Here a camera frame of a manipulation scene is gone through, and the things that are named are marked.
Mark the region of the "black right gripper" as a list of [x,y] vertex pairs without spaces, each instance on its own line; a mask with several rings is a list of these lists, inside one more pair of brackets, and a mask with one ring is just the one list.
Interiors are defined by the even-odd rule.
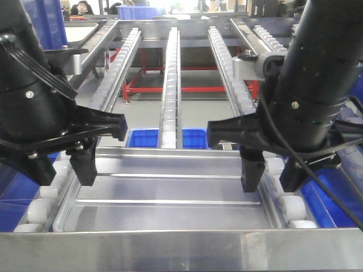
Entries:
[[325,94],[307,99],[291,93],[261,95],[255,113],[210,121],[207,139],[211,146],[230,141],[240,146],[243,191],[257,190],[265,170],[264,151],[286,155],[280,183],[284,192],[293,193],[310,176],[292,159],[326,157],[346,147],[362,143],[362,125],[339,121],[337,116],[348,96]]

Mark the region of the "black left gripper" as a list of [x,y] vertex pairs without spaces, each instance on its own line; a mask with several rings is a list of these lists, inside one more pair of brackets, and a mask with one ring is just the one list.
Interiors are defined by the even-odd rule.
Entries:
[[1,163],[40,186],[51,185],[56,175],[45,154],[62,150],[80,184],[93,186],[95,150],[103,134],[124,140],[125,116],[76,105],[41,82],[1,91]]

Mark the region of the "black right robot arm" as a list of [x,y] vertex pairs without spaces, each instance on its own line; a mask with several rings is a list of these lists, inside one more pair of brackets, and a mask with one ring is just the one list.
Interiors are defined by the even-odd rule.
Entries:
[[237,143],[242,188],[254,192],[263,152],[296,152],[314,170],[362,143],[362,126],[337,119],[362,74],[362,2],[307,1],[283,62],[267,73],[255,113],[208,123],[210,145]]

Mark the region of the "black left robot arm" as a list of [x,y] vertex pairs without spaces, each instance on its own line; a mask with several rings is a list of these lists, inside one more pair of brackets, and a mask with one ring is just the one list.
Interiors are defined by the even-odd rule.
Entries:
[[48,186],[56,175],[48,156],[65,151],[80,184],[91,186],[98,138],[123,140],[125,116],[77,105],[62,71],[76,50],[44,50],[23,4],[1,4],[1,162]]

